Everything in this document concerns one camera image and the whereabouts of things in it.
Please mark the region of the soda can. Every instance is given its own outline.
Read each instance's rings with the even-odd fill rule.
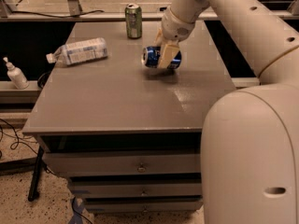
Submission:
[[[143,49],[141,62],[149,68],[159,68],[158,62],[160,58],[161,47],[146,47]],[[177,56],[167,66],[167,69],[177,69],[181,62],[181,53],[178,52]]]
[[[129,38],[140,38],[142,36],[142,12],[137,4],[128,4],[124,10]]]

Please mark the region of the cabinet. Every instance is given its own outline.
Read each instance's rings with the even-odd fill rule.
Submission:
[[[177,71],[141,65],[143,37],[124,22],[77,23],[68,42],[101,36],[108,58],[56,66],[23,132],[90,212],[196,210],[202,205],[200,138],[208,109],[235,87],[203,22],[180,44]]]

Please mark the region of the plastic bottle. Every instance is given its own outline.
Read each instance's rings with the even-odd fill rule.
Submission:
[[[104,38],[98,37],[63,45],[53,54],[50,53],[46,56],[48,63],[56,63],[60,55],[66,65],[104,58],[107,56],[106,41]]]
[[[27,88],[29,86],[29,81],[27,80],[26,76],[21,71],[21,69],[10,63],[7,57],[3,58],[3,60],[7,63],[7,75],[12,81],[12,83],[16,86],[16,88]]]

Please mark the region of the green soda can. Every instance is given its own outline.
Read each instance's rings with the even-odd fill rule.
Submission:
[[[137,4],[128,4],[124,13],[128,37],[140,38],[142,36],[141,7]]]

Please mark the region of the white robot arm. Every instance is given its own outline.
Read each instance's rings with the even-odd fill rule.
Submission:
[[[299,35],[257,0],[175,0],[156,39],[161,67],[208,4],[262,85],[224,96],[206,116],[205,223],[299,224]]]

